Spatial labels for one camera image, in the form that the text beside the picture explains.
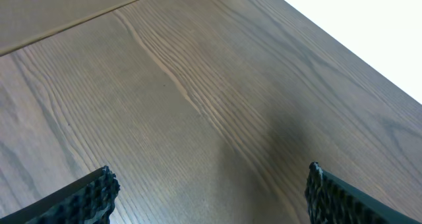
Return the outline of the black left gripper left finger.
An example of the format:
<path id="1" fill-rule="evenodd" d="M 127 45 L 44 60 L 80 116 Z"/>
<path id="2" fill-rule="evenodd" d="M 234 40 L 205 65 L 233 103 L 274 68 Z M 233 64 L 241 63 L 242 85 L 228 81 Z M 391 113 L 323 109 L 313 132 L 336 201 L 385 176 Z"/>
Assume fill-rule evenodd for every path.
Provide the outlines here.
<path id="1" fill-rule="evenodd" d="M 1 218 L 1 224 L 109 224 L 119 190 L 116 174 L 104 166 Z"/>

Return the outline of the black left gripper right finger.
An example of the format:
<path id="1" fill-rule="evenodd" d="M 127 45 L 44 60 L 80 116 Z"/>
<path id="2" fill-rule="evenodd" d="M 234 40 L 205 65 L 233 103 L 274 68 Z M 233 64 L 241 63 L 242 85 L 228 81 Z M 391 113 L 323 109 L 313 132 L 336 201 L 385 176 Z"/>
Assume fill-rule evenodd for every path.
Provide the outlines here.
<path id="1" fill-rule="evenodd" d="M 305 198 L 312 224 L 419 224 L 323 170 L 315 161 L 309 165 Z"/>

